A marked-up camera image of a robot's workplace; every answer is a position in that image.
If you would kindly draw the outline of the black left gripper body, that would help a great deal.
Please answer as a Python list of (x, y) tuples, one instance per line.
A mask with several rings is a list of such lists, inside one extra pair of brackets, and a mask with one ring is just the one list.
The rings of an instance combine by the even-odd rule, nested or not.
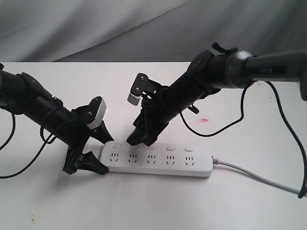
[(85, 123), (87, 106), (83, 105), (72, 111), (62, 107), (57, 111), (57, 138), (68, 145), (63, 166), (63, 171), (67, 174), (77, 172), (76, 163), (80, 155), (84, 154), (83, 149), (92, 134), (93, 129)]

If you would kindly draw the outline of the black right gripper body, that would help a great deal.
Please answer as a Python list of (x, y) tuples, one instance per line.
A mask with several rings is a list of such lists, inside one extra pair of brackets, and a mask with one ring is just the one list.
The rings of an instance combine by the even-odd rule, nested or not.
[(154, 93), (145, 91), (142, 94), (141, 111), (133, 125), (143, 131), (157, 130), (162, 132), (167, 122), (161, 117), (167, 112), (165, 95), (169, 91), (168, 87), (162, 87)]

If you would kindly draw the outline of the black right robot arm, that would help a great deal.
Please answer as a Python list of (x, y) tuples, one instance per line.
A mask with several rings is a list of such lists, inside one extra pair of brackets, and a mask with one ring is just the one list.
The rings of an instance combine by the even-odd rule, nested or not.
[(134, 131), (127, 138), (132, 145), (152, 145), (169, 122), (185, 109), (197, 114), (197, 100), (221, 89), (245, 89), (256, 81), (296, 82), (302, 100), (307, 98), (307, 54), (305, 51), (255, 56), (237, 48), (224, 49), (218, 43), (213, 54), (205, 50), (171, 85), (164, 86), (146, 74), (137, 74), (128, 96), (141, 111)]

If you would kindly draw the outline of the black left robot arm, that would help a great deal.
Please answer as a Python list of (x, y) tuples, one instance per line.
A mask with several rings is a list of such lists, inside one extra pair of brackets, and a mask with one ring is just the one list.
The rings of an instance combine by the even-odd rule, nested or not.
[(44, 145), (57, 138), (67, 144), (65, 173), (73, 174), (77, 170), (108, 173), (108, 168), (91, 151), (83, 153), (89, 138), (103, 144), (113, 140), (103, 121), (106, 103), (101, 96), (70, 111), (31, 75), (1, 70), (0, 107), (10, 112), (13, 120), (16, 115), (25, 115), (40, 125)]

